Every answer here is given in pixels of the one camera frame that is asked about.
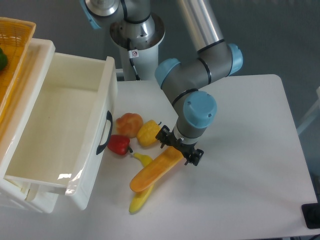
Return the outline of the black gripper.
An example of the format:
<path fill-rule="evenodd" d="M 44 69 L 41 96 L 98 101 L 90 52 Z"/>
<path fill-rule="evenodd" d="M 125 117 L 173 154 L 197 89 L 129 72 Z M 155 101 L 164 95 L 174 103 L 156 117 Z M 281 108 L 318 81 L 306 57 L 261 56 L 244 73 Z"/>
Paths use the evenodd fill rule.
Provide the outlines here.
<path fill-rule="evenodd" d="M 197 166 L 204 154 L 203 150 L 195 149 L 194 144 L 185 144 L 180 138 L 176 138 L 166 125 L 162 126 L 155 138 L 159 140 L 161 148 L 167 145 L 181 152 L 186 159 L 185 166 L 188 164 Z"/>

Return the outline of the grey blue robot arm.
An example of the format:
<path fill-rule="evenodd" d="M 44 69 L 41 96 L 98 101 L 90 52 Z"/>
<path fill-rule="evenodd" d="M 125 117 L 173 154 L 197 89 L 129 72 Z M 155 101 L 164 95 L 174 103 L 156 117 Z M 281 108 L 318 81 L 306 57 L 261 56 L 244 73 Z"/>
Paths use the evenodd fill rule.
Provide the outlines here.
<path fill-rule="evenodd" d="M 95 30 L 111 18 L 109 34 L 120 53 L 126 81 L 155 78 L 177 113 L 173 129 L 164 126 L 156 138 L 197 165 L 204 152 L 195 149 L 217 112 L 214 98 L 202 88 L 239 71 L 243 55 L 225 42 L 207 0 L 180 0 L 178 6 L 197 52 L 197 59 L 182 64 L 175 58 L 159 62 L 159 45 L 165 37 L 162 19 L 148 0 L 82 0 L 80 5 Z"/>

